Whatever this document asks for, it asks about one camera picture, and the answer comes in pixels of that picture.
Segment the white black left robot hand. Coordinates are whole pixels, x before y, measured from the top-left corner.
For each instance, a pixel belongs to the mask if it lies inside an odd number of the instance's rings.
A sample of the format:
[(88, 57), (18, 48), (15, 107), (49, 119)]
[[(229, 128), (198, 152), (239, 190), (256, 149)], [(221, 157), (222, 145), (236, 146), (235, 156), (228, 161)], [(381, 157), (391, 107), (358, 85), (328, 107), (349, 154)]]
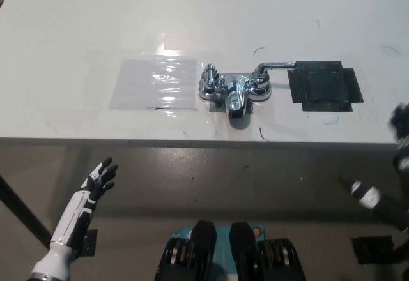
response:
[(118, 166), (112, 158), (99, 163), (86, 177), (81, 187), (73, 193), (54, 230), (50, 248), (64, 246), (79, 255), (88, 227), (101, 196), (114, 186), (112, 181)]

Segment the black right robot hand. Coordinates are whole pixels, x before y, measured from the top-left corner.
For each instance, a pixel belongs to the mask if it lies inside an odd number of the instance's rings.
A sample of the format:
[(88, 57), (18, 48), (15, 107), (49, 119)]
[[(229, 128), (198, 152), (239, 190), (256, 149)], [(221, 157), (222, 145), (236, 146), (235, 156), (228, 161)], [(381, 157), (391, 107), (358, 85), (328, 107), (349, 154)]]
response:
[[(408, 179), (408, 104), (399, 104), (392, 112), (390, 125), (397, 139), (397, 151), (392, 165), (401, 179)], [(341, 186), (373, 216), (402, 232), (408, 230), (408, 207), (395, 198), (381, 192), (375, 186), (367, 186), (359, 180), (339, 178)]]

